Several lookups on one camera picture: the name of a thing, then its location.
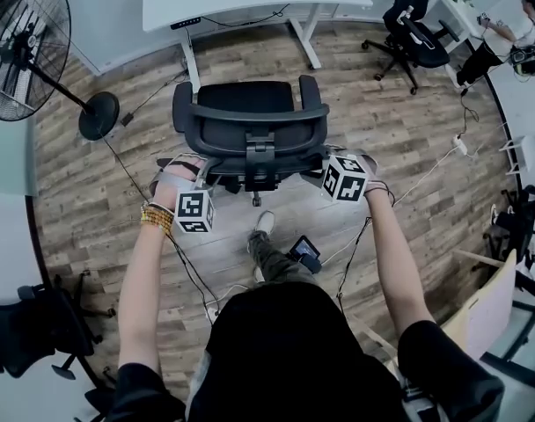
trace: fan grille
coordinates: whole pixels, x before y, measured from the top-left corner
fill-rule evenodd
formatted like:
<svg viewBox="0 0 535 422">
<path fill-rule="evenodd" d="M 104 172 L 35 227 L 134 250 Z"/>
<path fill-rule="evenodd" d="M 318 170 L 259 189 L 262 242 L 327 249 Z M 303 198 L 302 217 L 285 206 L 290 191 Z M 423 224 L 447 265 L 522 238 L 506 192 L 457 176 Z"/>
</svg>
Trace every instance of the fan grille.
<svg viewBox="0 0 535 422">
<path fill-rule="evenodd" d="M 31 116 L 54 90 L 29 69 L 20 68 L 11 53 L 24 32 L 31 42 L 28 61 L 58 82 L 70 48 L 68 0 L 0 0 L 0 120 Z"/>
</svg>

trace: hardwood floor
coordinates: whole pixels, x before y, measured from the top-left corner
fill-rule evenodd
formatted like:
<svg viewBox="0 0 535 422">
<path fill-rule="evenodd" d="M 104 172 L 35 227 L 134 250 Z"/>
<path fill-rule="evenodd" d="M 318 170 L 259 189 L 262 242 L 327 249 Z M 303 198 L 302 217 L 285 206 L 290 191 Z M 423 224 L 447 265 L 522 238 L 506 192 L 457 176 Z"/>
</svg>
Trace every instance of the hardwood floor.
<svg viewBox="0 0 535 422">
<path fill-rule="evenodd" d="M 381 25 L 361 23 L 319 24 L 312 43 L 323 69 L 309 71 L 298 42 L 285 25 L 271 25 L 196 40 L 194 49 L 202 84 L 270 79 L 289 81 L 298 96 L 298 77 L 314 75 L 322 99 L 331 108 L 329 143 L 366 149 L 379 162 L 382 178 L 397 198 L 413 187 L 451 149 L 451 138 L 463 130 L 459 95 L 443 68 L 415 70 L 418 95 L 409 94 L 407 78 L 393 69 L 381 82 L 373 80 L 389 58 L 370 48 L 364 39 L 383 41 Z M 453 52 L 452 64 L 469 55 L 465 46 Z M 160 84 L 182 69 L 180 51 L 169 48 L 94 78 L 79 61 L 70 59 L 62 82 L 83 98 L 95 91 L 114 92 L 121 116 L 133 111 Z M 175 84 L 163 89 L 123 127 L 119 123 L 107 140 L 145 193 L 156 173 L 155 160 L 187 150 L 185 140 L 172 128 Z M 480 252 L 481 234 L 489 222 L 492 203 L 500 191 L 514 188 L 504 174 L 508 165 L 498 147 L 505 141 L 495 101 L 481 81 L 465 97 L 478 111 L 470 117 L 465 143 L 477 156 L 449 155 L 397 206 L 396 213 L 420 267 L 427 302 L 438 322 L 452 314 L 484 280 L 471 273 L 469 262 L 459 263 L 455 247 Z M 59 273 L 71 285 L 83 271 L 85 306 L 117 307 L 121 281 L 139 230 L 142 198 L 125 171 L 102 142 L 88 142 L 77 131 L 78 108 L 54 95 L 39 112 L 36 125 L 36 169 L 39 197 L 35 199 L 40 243 L 51 276 Z M 288 249 L 302 234 L 330 257 L 356 235 L 367 207 L 333 205 L 315 188 L 292 177 L 276 192 L 263 195 L 262 208 L 250 196 L 217 189 L 216 229 L 212 234 L 175 236 L 197 271 L 217 295 L 235 284 L 253 284 L 253 263 L 246 252 L 246 235 L 261 211 L 277 216 L 274 244 Z M 332 258 L 317 276 L 335 296 L 352 246 Z M 346 284 L 343 304 L 349 324 L 368 353 L 382 353 L 364 334 L 359 321 L 388 340 L 392 324 L 378 280 L 372 231 L 357 248 Z M 201 297 L 170 245 L 162 264 L 158 328 L 160 359 L 166 386 L 185 398 L 188 383 L 209 337 Z M 104 366 L 115 370 L 119 352 L 116 319 L 100 320 L 104 342 L 88 361 L 97 374 Z"/>
</svg>

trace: forearm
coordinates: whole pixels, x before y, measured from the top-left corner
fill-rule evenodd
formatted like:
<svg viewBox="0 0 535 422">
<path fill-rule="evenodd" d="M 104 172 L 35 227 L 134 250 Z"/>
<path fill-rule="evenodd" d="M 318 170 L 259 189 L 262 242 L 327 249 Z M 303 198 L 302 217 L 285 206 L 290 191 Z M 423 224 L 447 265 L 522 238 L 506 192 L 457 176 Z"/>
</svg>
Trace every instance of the forearm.
<svg viewBox="0 0 535 422">
<path fill-rule="evenodd" d="M 159 227 L 143 225 L 136 240 L 119 301 L 119 366 L 141 362 L 158 371 L 156 329 L 164 239 Z"/>
<path fill-rule="evenodd" d="M 367 194 L 373 221 L 377 269 L 397 333 L 416 320 L 433 320 L 424 302 L 420 275 L 384 190 Z"/>
<path fill-rule="evenodd" d="M 499 36 L 502 36 L 504 39 L 509 40 L 510 42 L 516 42 L 516 36 L 507 26 L 488 22 L 488 28 L 493 30 Z"/>
</svg>

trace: floor fan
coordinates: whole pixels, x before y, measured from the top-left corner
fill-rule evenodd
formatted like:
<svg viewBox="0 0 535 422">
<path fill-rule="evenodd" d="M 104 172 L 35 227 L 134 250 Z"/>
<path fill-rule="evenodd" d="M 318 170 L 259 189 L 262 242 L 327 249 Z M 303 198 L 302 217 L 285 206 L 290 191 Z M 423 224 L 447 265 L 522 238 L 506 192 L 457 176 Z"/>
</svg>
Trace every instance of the floor fan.
<svg viewBox="0 0 535 422">
<path fill-rule="evenodd" d="M 82 108 L 83 137 L 96 141 L 111 131 L 117 97 L 99 92 L 84 102 L 58 83 L 69 50 L 68 0 L 0 0 L 0 120 L 35 114 L 57 90 Z"/>
</svg>

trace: beaded bracelet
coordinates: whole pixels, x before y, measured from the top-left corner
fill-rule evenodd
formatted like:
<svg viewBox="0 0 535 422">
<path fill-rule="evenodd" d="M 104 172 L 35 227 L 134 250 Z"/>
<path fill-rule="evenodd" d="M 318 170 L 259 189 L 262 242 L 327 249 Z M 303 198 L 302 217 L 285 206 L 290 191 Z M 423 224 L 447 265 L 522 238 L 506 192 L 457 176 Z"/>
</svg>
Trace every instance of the beaded bracelet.
<svg viewBox="0 0 535 422">
<path fill-rule="evenodd" d="M 141 224 L 159 227 L 169 236 L 172 231 L 173 213 L 159 205 L 144 204 L 141 206 Z"/>
</svg>

